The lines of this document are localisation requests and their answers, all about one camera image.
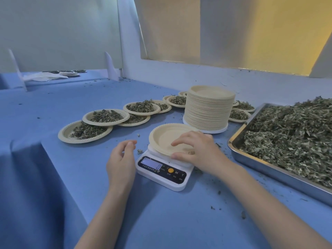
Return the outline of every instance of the scale display screen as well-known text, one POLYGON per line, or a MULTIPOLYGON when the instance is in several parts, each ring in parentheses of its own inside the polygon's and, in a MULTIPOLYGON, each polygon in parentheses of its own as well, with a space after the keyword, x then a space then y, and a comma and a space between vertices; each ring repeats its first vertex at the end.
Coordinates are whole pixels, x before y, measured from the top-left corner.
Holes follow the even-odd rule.
POLYGON ((163 164, 156 162, 154 160, 148 159, 146 157, 141 161, 141 163, 146 166, 149 166, 155 170, 160 170, 161 166, 163 166, 163 164))

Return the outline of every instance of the hand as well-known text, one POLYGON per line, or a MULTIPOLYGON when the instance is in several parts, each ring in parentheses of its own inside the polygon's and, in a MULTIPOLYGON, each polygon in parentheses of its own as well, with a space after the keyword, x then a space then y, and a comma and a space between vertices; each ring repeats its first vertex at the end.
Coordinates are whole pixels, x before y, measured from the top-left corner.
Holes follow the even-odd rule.
POLYGON ((195 150, 195 154, 185 154, 181 152, 173 153, 171 158, 189 162, 202 171, 214 176, 219 176, 226 167, 230 167, 232 162, 228 159, 214 143, 210 134, 203 134, 200 131, 190 131, 182 134, 178 139, 171 143, 172 146, 188 144, 195 150))
POLYGON ((115 187, 128 192, 131 190, 136 174, 133 153, 136 143, 136 140, 123 141, 112 150, 106 163, 110 188, 115 187))

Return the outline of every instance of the left hand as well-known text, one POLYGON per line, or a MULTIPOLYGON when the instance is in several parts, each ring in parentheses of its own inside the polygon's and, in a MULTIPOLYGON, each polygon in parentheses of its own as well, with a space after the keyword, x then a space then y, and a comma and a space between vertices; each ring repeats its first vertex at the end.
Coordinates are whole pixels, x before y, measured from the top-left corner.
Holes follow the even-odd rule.
POLYGON ((135 179, 136 168, 134 159, 134 149, 136 140, 120 142, 112 151, 110 159, 106 163, 110 188, 119 190, 131 190, 135 179))

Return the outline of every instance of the metal tray rim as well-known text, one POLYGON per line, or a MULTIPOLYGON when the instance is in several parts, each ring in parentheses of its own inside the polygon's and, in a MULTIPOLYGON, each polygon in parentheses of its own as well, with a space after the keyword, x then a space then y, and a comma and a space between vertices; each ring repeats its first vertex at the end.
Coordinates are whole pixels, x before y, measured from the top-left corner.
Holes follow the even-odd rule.
POLYGON ((273 165, 273 164, 271 164, 271 163, 268 163, 268 162, 266 162, 266 161, 264 161, 264 160, 261 160, 261 159, 259 159, 259 158, 257 158, 257 157, 255 157, 255 156, 252 156, 252 155, 249 155, 249 154, 247 154, 247 153, 245 153, 245 152, 243 152, 243 151, 241 151, 241 150, 239 150, 239 149, 237 149, 236 147, 234 147, 233 146, 233 141, 242 133, 242 132, 244 132, 244 130, 246 129, 246 127, 247 127, 247 125, 252 121, 252 120, 254 120, 256 117, 257 117, 257 115, 262 111, 262 109, 264 109, 264 108, 266 108, 267 106, 276 106, 276 104, 271 104, 271 103, 264 103, 264 104, 262 104, 261 106, 259 106, 259 108, 257 108, 256 109, 256 111, 255 111, 255 113, 239 128, 239 130, 234 134, 234 135, 232 135, 232 137, 228 140, 228 146, 229 146, 229 148, 233 151, 233 152, 235 152, 235 153, 238 153, 239 155, 242 155, 242 156, 245 156, 245 157, 247 157, 247 158, 249 158, 249 159, 252 159, 252 160, 255 160, 255 161, 257 161, 257 162, 259 162, 259 163, 261 163, 261 164, 263 164, 263 165, 265 165, 265 166, 268 166, 268 167, 270 167, 270 168, 272 168, 272 169, 274 169, 274 170, 278 170, 279 172, 282 172, 283 174, 285 174, 285 175, 287 175, 287 176, 291 176, 291 177, 293 177, 294 179, 297 179, 297 180, 300 180, 300 181, 302 181, 302 182, 304 182, 304 183, 306 183, 306 184, 309 184, 309 185, 311 185, 311 186, 313 186, 313 187, 315 187, 315 188, 318 188, 318 189, 320 189, 320 190, 322 190, 322 191, 325 191, 326 193, 329 193, 329 194, 331 194, 332 195, 332 189, 330 190, 330 189, 328 189, 328 188, 326 188, 326 187, 324 187, 324 186, 322 186, 322 185, 319 185, 319 184, 317 184, 317 183, 314 183, 314 182, 312 182, 312 181, 310 181, 310 180, 308 180, 308 179, 306 179, 306 178, 304 178, 304 177, 301 177, 301 176, 298 176, 298 175, 296 175, 296 174, 294 174, 294 173, 292 173, 292 172, 289 172, 289 171, 287 171, 287 170, 285 170, 285 169, 282 169, 282 168, 280 168, 280 167, 278 167, 278 166, 276 166, 276 165, 273 165))

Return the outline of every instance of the right hand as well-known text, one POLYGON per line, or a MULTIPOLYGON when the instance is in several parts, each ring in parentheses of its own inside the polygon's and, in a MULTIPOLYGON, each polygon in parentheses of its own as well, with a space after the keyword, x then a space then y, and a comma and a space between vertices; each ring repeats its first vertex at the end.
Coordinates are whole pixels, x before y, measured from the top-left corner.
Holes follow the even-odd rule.
POLYGON ((179 161, 189 162, 197 168, 214 176, 223 173, 226 167, 233 163, 224 155, 214 143, 210 134, 203 134, 200 131, 190 131, 182 134, 171 143, 172 146, 188 144, 195 150, 195 154, 185 154, 181 152, 173 153, 171 158, 179 161))

